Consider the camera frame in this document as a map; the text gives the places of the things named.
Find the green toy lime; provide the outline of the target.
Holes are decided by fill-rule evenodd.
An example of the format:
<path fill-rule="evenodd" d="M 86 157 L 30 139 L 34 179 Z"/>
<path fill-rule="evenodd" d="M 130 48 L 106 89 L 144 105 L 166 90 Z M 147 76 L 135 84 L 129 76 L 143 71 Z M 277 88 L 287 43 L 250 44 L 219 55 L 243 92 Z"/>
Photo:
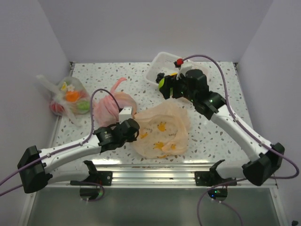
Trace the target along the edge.
<path fill-rule="evenodd" d="M 161 79 L 159 84 L 158 84 L 158 88 L 161 89 L 163 86 L 164 86 L 164 82 L 165 82 L 165 79 Z"/>

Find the dark toy grapes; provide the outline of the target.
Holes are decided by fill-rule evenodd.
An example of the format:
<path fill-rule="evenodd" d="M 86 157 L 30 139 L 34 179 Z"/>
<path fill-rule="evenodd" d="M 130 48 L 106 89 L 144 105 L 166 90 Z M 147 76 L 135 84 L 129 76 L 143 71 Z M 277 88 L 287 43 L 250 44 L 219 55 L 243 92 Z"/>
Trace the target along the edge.
<path fill-rule="evenodd" d="M 155 82 L 156 82 L 157 84 L 159 84 L 160 81 L 164 78 L 164 76 L 165 76 L 164 73 L 158 73 Z"/>

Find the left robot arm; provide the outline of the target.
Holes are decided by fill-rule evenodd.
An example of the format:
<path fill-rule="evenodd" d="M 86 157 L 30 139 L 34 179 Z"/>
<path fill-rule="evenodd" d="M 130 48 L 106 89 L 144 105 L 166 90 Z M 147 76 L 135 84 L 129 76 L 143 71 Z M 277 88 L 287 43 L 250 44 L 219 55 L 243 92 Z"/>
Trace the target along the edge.
<path fill-rule="evenodd" d="M 127 119 L 120 124 L 100 127 L 66 145 L 41 150 L 35 145 L 28 147 L 17 165 L 24 192 L 34 193 L 56 182 L 57 176 L 53 172 L 67 163 L 136 141 L 139 129 L 134 119 Z"/>

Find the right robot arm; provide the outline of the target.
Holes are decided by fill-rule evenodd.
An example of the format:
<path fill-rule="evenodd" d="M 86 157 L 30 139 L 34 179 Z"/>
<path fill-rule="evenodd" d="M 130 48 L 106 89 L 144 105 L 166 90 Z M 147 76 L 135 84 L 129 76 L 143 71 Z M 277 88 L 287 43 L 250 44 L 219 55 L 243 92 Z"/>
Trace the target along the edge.
<path fill-rule="evenodd" d="M 280 143 L 272 144 L 253 130 L 247 134 L 242 126 L 250 127 L 229 112 L 226 100 L 220 94 L 210 91 L 201 70 L 188 70 L 180 78 L 159 73 L 156 83 L 164 99 L 183 97 L 191 101 L 199 114 L 222 128 L 247 155 L 247 159 L 242 161 L 216 162 L 201 177 L 205 186 L 220 185 L 233 178 L 245 178 L 253 185 L 261 186 L 280 168 L 280 155 L 284 154 L 285 148 Z"/>

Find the orange plastic bag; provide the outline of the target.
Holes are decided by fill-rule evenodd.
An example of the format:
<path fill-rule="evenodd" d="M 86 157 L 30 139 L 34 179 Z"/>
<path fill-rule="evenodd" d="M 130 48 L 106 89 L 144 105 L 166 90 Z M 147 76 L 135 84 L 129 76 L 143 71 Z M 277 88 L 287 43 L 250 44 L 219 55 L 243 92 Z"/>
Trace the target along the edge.
<path fill-rule="evenodd" d="M 190 119 L 188 111 L 175 101 L 143 110 L 135 115 L 139 136 L 133 149 L 145 158 L 165 158 L 181 155 L 188 149 Z"/>

